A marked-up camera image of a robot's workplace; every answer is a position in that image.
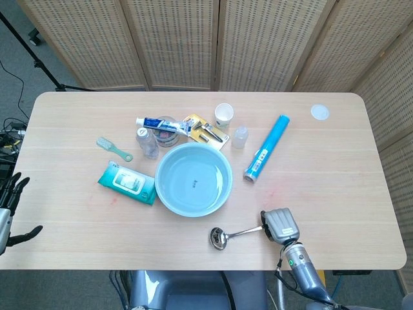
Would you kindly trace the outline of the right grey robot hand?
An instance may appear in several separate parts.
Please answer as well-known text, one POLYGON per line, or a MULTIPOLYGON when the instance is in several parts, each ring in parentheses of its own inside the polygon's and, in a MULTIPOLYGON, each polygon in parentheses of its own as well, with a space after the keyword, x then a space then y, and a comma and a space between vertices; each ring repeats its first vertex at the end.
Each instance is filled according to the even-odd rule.
POLYGON ((270 241, 288 245, 299 240, 300 231, 289 208, 261 211, 260 217, 270 241))

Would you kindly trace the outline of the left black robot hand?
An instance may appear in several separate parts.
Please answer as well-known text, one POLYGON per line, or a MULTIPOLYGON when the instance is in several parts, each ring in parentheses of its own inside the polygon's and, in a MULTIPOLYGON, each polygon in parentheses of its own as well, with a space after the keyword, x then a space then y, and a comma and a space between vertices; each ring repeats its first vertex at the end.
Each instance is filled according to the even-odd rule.
POLYGON ((21 193, 30 181, 29 177, 19 181, 20 177, 21 173, 17 172, 13 176, 5 179, 1 184, 1 255, 3 255, 7 247, 13 247, 17 244, 27 242, 35 238, 43 229, 42 225, 38 225, 26 234, 11 235, 12 222, 21 193))

